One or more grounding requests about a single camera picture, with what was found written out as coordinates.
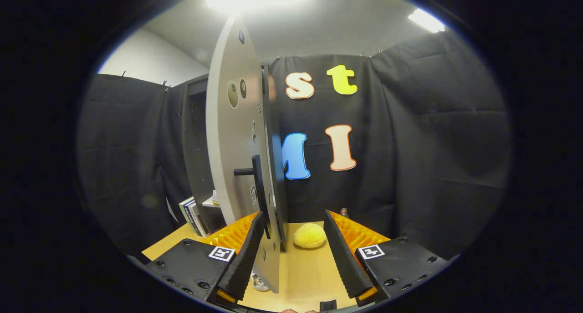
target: letter s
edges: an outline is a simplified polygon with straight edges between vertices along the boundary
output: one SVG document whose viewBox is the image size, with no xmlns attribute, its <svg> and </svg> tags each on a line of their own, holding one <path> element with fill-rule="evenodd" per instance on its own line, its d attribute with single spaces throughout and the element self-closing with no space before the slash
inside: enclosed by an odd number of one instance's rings
<svg viewBox="0 0 583 313">
<path fill-rule="evenodd" d="M 314 95 L 312 76 L 307 72 L 292 72 L 286 77 L 286 94 L 291 99 L 306 99 Z"/>
</svg>

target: blue letter m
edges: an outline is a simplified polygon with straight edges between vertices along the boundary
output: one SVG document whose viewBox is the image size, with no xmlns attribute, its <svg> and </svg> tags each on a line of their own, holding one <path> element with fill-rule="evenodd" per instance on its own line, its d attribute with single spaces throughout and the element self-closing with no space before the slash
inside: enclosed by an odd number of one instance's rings
<svg viewBox="0 0 583 313">
<path fill-rule="evenodd" d="M 286 179 L 297 180 L 310 177 L 310 171 L 306 169 L 304 160 L 304 141 L 307 139 L 304 133 L 291 133 L 286 136 L 281 146 L 283 168 L 287 164 Z"/>
</svg>

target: yellow plush toy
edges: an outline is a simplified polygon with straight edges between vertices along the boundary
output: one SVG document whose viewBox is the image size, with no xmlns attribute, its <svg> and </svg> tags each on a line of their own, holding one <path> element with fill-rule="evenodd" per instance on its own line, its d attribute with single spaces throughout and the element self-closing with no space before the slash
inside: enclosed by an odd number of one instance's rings
<svg viewBox="0 0 583 313">
<path fill-rule="evenodd" d="M 293 243 L 303 248 L 317 248 L 326 241 L 322 226 L 306 223 L 293 234 Z"/>
</svg>

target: white door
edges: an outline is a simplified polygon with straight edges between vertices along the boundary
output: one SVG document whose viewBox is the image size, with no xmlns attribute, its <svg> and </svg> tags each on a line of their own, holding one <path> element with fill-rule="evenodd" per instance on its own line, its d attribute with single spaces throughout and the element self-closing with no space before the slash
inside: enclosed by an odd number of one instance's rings
<svg viewBox="0 0 583 313">
<path fill-rule="evenodd" d="M 261 66 L 256 51 L 241 16 L 229 17 L 210 62 L 206 93 L 210 169 L 221 212 L 225 222 L 231 224 L 260 210 L 260 187 L 254 175 L 235 176 L 233 172 L 252 168 L 252 157 L 259 155 L 267 211 L 264 216 L 269 221 L 254 270 L 272 292 L 278 292 L 280 239 L 271 199 L 262 107 Z"/>
</svg>

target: white sneaker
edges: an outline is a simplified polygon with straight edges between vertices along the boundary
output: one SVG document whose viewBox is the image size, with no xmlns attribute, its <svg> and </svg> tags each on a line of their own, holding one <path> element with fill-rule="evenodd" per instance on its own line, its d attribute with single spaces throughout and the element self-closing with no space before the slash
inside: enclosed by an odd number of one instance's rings
<svg viewBox="0 0 583 313">
<path fill-rule="evenodd" d="M 264 284 L 263 281 L 261 281 L 261 278 L 259 278 L 259 276 L 253 271 L 251 271 L 251 279 L 253 281 L 253 288 L 260 292 L 267 292 L 269 290 L 267 285 Z"/>
</svg>

